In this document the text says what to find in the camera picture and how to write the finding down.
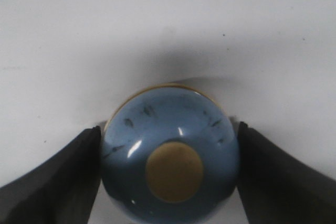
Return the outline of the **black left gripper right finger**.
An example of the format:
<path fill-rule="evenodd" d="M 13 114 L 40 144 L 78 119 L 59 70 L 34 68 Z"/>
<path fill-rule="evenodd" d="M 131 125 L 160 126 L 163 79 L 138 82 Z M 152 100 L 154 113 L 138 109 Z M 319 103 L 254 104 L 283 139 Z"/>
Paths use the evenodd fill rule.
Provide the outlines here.
<path fill-rule="evenodd" d="M 335 223 L 335 180 L 246 123 L 238 129 L 237 188 L 249 223 Z"/>

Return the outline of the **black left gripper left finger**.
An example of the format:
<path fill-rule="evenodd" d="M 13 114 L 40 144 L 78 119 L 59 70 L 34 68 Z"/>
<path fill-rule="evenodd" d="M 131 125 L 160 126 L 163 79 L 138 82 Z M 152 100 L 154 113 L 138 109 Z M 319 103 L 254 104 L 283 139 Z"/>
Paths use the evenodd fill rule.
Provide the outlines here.
<path fill-rule="evenodd" d="M 100 141 L 100 127 L 85 129 L 1 187 L 1 223 L 88 223 L 100 185 Z"/>

